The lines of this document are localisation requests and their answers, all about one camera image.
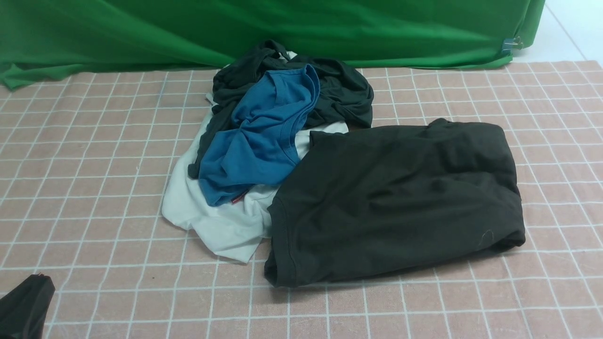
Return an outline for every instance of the green cloth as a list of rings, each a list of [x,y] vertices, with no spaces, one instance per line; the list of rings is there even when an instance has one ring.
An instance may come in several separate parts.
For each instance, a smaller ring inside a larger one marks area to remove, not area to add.
[[[222,67],[274,39],[355,67],[493,68],[545,0],[0,0],[0,81]]]

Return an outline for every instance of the pink grid mat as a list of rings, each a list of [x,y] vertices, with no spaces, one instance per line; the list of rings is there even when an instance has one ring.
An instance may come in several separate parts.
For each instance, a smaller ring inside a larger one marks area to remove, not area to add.
[[[401,277],[272,289],[268,244],[248,265],[222,261],[159,214],[215,71],[79,74],[0,88],[0,296],[50,275],[52,339],[602,338],[603,69],[362,71],[374,125],[442,116],[506,130],[523,247]]]

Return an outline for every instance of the clothing label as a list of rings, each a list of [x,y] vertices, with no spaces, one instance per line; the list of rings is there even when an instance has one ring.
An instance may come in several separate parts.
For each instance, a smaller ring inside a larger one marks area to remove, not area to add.
[[[245,197],[245,194],[247,194],[247,192],[249,192],[249,190],[241,193],[238,197],[234,198],[233,200],[231,200],[230,202],[233,204],[238,203],[239,201],[243,200],[243,198]]]

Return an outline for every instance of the black cloth corner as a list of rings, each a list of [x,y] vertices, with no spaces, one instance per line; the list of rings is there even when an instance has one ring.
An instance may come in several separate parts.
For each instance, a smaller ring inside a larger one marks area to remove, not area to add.
[[[310,64],[320,80],[320,96],[314,109],[308,114],[305,128],[345,121],[361,128],[370,128],[373,122],[373,88],[354,68],[326,58],[297,55],[292,59],[281,44],[267,40],[254,46],[240,59],[220,70],[213,78],[213,117],[207,131],[201,136],[197,158],[188,166],[192,179],[199,178],[201,159],[207,152],[213,137],[219,131],[238,128],[230,120],[236,105],[250,87],[264,76],[266,71],[299,69]]]
[[[0,299],[1,339],[42,339],[54,285],[48,276],[32,274]]]
[[[359,279],[525,242],[503,130],[480,122],[311,133],[272,206],[275,287]]]

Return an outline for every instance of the white grid line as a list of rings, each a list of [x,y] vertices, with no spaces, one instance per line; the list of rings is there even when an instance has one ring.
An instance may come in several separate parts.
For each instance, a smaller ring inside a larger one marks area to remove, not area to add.
[[[559,117],[559,120],[561,120],[561,123],[563,124],[563,126],[567,127],[565,121],[563,121],[563,119],[561,119],[561,115],[557,111],[557,108],[555,107],[555,105],[553,105],[553,109],[555,109],[555,113]],[[570,136],[572,137],[572,140],[574,141],[574,143],[578,146],[578,149],[580,150],[580,153],[581,153],[582,157],[585,158],[588,161],[588,159],[586,158],[586,155],[584,154],[584,152],[582,151],[582,148],[580,147],[580,144],[576,142],[576,139],[574,138],[574,136],[571,133],[570,133]],[[553,158],[555,159],[555,161],[558,162],[557,156],[555,155],[555,152],[553,152],[553,147],[549,146],[549,148],[551,149],[551,153],[553,155]],[[565,172],[563,171],[563,169],[561,168],[561,166],[559,166],[559,165],[557,165],[557,166],[559,167],[559,170],[561,171],[561,174],[563,175],[563,179],[565,179],[565,181],[567,182],[567,184],[569,184],[570,180],[568,180]],[[591,170],[592,174],[595,175],[595,172],[593,171],[593,169],[590,166],[590,164],[587,164],[587,166]],[[569,185],[569,188],[572,191],[572,194],[573,194],[574,198],[576,199],[576,201],[580,201],[580,199],[578,197],[578,194],[576,194],[576,191],[574,190],[573,186]],[[545,197],[545,200],[548,202],[549,200],[548,200],[547,196],[544,195],[544,192],[541,191],[541,193]],[[584,214],[584,217],[586,218],[586,220],[588,220],[589,224],[592,225],[592,220],[590,219],[588,213],[584,209],[584,206],[582,204],[579,204],[579,206],[580,206],[580,209],[582,210],[582,213]],[[561,238],[565,242],[567,248],[568,249],[571,248],[569,241],[567,240],[565,234],[563,233],[563,230],[561,229],[561,226],[560,226],[560,224],[559,224],[559,222],[557,220],[557,217],[555,215],[553,215],[553,218],[554,218],[554,220],[555,220],[555,222],[557,224],[557,228],[559,230],[559,233],[561,234]],[[598,242],[601,245],[601,247],[603,247],[603,241],[601,241],[601,239],[599,238],[599,235],[597,234],[597,231],[595,230],[594,227],[593,227],[592,231],[595,234],[595,238],[598,240]],[[586,281],[586,278],[584,277],[584,273],[582,272],[582,268],[580,267],[580,265],[578,265],[578,261],[576,260],[576,257],[573,255],[573,252],[570,252],[570,256],[572,257],[573,263],[574,263],[574,265],[576,265],[576,268],[578,269],[578,272],[580,273],[580,276],[582,277],[582,281],[584,282],[584,285],[586,286],[586,290],[588,291],[589,296],[590,296],[590,298],[593,301],[593,304],[597,305],[597,300],[595,298],[595,295],[593,294],[592,290],[590,289],[590,286],[589,286],[588,282]],[[599,308],[597,310],[598,310],[598,313],[599,313],[599,317],[601,318],[601,320],[603,320],[603,312]]]
[[[155,119],[157,118],[157,108],[158,108],[158,106],[159,106],[159,102],[160,102],[160,100],[161,100],[161,95],[160,95],[160,96],[159,96],[159,98],[157,99],[157,105],[155,106],[155,112],[154,112],[154,115],[153,115],[153,122],[154,122],[154,121],[155,121]],[[149,132],[148,132],[148,138],[150,138],[150,137],[151,137],[151,133],[152,133],[152,131],[153,131],[153,130],[150,128],[150,129],[149,129]],[[144,146],[144,151],[142,152],[143,154],[144,154],[144,152],[146,151],[147,146],[148,146],[148,140],[147,140],[147,142],[145,143],[145,146]],[[169,167],[168,167],[168,172],[169,172],[169,173],[171,173],[171,169],[172,169],[172,163],[173,163],[173,161],[172,161],[172,162],[170,162]],[[142,158],[140,159],[140,162],[139,162],[139,164],[138,164],[138,168],[136,169],[136,174],[138,174],[138,173],[140,172],[141,167],[142,167]],[[136,177],[136,178],[134,179],[134,183],[132,184],[132,189],[134,189],[134,187],[136,186],[136,181],[137,181],[137,180],[138,180],[138,177]],[[160,201],[160,203],[159,203],[159,206],[157,207],[157,217],[155,218],[155,222],[153,223],[153,231],[151,232],[151,234],[152,234],[152,235],[154,235],[154,234],[155,234],[155,230],[157,229],[157,219],[158,219],[158,217],[159,217],[159,209],[160,209],[160,208],[161,208],[161,201]],[[128,336],[128,337],[130,336],[130,333],[131,333],[131,331],[132,331],[132,321],[134,320],[134,314],[135,314],[135,312],[136,312],[136,306],[137,306],[137,304],[138,304],[138,295],[139,295],[138,290],[139,290],[139,288],[140,288],[140,284],[142,283],[142,279],[144,279],[144,276],[145,276],[145,271],[147,270],[147,262],[148,262],[149,254],[151,253],[151,248],[152,248],[152,246],[153,246],[153,239],[150,239],[150,240],[149,240],[149,243],[148,243],[148,247],[147,247],[147,254],[145,255],[145,260],[144,260],[144,263],[143,263],[143,265],[142,265],[142,272],[140,273],[140,278],[138,279],[138,283],[136,284],[136,291],[134,292],[134,306],[132,307],[132,313],[131,313],[131,315],[130,315],[130,324],[128,325],[128,332],[127,332],[127,336]]]
[[[509,124],[509,126],[511,126],[511,121],[509,120],[509,118],[506,116],[506,117],[505,117],[505,119],[507,120],[507,124]],[[511,128],[511,131],[512,131],[513,136],[515,137],[515,139],[519,140],[519,139],[517,138],[517,135],[516,135],[516,133],[515,133],[515,130],[513,130],[513,128]],[[531,164],[530,164],[530,162],[529,162],[529,158],[526,156],[526,153],[524,152],[523,147],[522,147],[521,145],[519,146],[519,150],[522,152],[523,157],[524,157],[524,158],[526,159],[526,161],[528,162],[528,168],[529,168],[530,172],[532,173],[532,176],[534,176],[534,180],[536,180],[536,182],[538,182],[538,178],[537,178],[537,176],[536,176],[536,173],[535,173],[535,172],[534,172],[534,170],[532,169],[532,165],[531,165]],[[544,192],[542,191],[542,188],[540,187],[540,185],[538,185],[538,188],[539,188],[539,190],[540,190],[540,193],[541,193],[541,194],[544,196]],[[553,289],[553,286],[552,286],[552,284],[551,284],[551,280],[549,279],[548,272],[546,271],[546,269],[545,269],[545,265],[544,265],[544,263],[543,263],[543,261],[542,261],[542,258],[540,257],[540,253],[539,253],[539,252],[536,252],[536,256],[538,257],[538,261],[539,261],[539,263],[540,263],[540,266],[541,266],[541,268],[543,269],[543,271],[544,271],[544,273],[545,273],[545,276],[547,277],[547,282],[548,282],[549,288],[551,289],[551,293],[552,293],[552,295],[553,295],[553,300],[555,301],[555,306],[556,306],[556,307],[557,307],[557,309],[559,310],[559,307],[560,307],[560,306],[559,306],[559,301],[557,300],[557,296],[555,295],[555,290]],[[509,269],[509,267],[508,267],[508,263],[507,263],[506,258],[504,258],[504,261],[505,261],[505,266],[506,266],[507,270],[509,271],[509,274],[511,274],[511,270],[510,270],[510,269]],[[521,300],[519,299],[519,294],[517,293],[517,287],[515,286],[515,284],[512,284],[512,286],[513,286],[513,290],[514,290],[515,295],[516,295],[516,298],[517,298],[517,303],[518,303],[518,305],[521,305]],[[566,320],[565,320],[565,318],[563,317],[563,313],[562,313],[561,311],[558,311],[558,312],[559,312],[559,314],[561,315],[561,320],[563,321],[563,326],[565,327],[565,330],[566,330],[567,335],[571,335],[571,334],[570,334],[571,332],[570,332],[570,330],[569,330],[569,326],[567,325],[567,321],[566,321]],[[523,314],[524,318],[526,319],[526,320],[525,320],[525,321],[526,321],[526,324],[528,325],[528,324],[529,324],[529,322],[527,321],[527,318],[526,318],[526,315],[525,315],[525,312],[524,312],[524,309],[523,309],[523,308],[522,308],[522,314]]]

